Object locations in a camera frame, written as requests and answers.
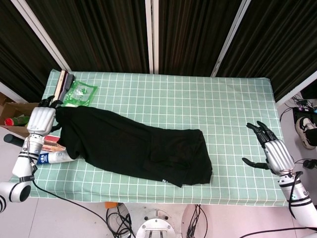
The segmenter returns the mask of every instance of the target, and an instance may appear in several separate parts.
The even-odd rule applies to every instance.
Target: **black curtain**
[[[254,0],[218,77],[267,77],[278,101],[317,69],[317,1]]]
[[[39,102],[52,68],[60,67],[10,0],[0,1],[0,81]]]
[[[160,0],[159,73],[211,75],[241,0]]]
[[[148,73],[144,0],[27,0],[74,71]]]

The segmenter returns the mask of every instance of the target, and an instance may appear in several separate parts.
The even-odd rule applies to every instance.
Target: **shoe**
[[[306,138],[305,132],[310,129],[317,128],[315,124],[309,120],[309,118],[302,117],[299,118],[296,122],[296,132],[301,138],[303,146],[308,150],[314,150],[316,147],[312,146]]]

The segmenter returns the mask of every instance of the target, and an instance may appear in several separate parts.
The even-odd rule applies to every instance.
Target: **robotic hand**
[[[37,170],[33,160],[38,159],[44,144],[44,137],[51,131],[55,107],[61,104],[54,101],[53,97],[42,100],[38,107],[34,108],[28,123],[30,135],[24,140],[22,150],[14,165],[12,173],[19,178],[19,182],[0,182],[0,213],[6,209],[8,202],[23,202],[31,191],[31,181]]]
[[[247,127],[253,130],[264,149],[266,163],[254,163],[246,158],[242,160],[251,167],[270,169],[279,176],[278,184],[289,202],[292,216],[304,227],[317,228],[317,210],[299,179],[303,172],[293,172],[295,164],[284,142],[277,139],[264,123],[257,123],[259,126],[248,123]]]

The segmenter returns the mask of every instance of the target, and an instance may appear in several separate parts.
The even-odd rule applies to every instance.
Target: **green checkered tablecloth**
[[[261,120],[281,136],[270,81],[266,78],[210,78],[152,74],[73,72],[98,86],[91,107],[116,112],[146,125],[200,129],[213,167],[210,184],[182,188],[119,175],[84,160],[38,166],[37,184],[59,196],[86,202],[151,202],[283,206],[285,198],[270,171],[246,166],[264,162],[247,122]],[[52,95],[59,72],[52,70],[43,98]],[[32,187],[32,197],[51,197]]]

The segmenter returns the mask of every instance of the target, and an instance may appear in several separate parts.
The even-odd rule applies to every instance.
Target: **floor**
[[[2,138],[8,133],[0,127],[0,181],[7,181],[20,148],[6,144]],[[105,216],[103,203],[81,203]],[[297,227],[286,207],[246,207],[205,205],[208,217],[208,238],[238,238],[246,233],[261,230]],[[183,216],[186,228],[192,216],[189,206]],[[206,223],[201,216],[196,238],[204,237]],[[260,234],[257,238],[301,238],[311,231],[286,231]],[[23,203],[9,203],[0,214],[0,238],[108,238],[111,237],[104,223],[95,215],[57,199],[28,198]]]

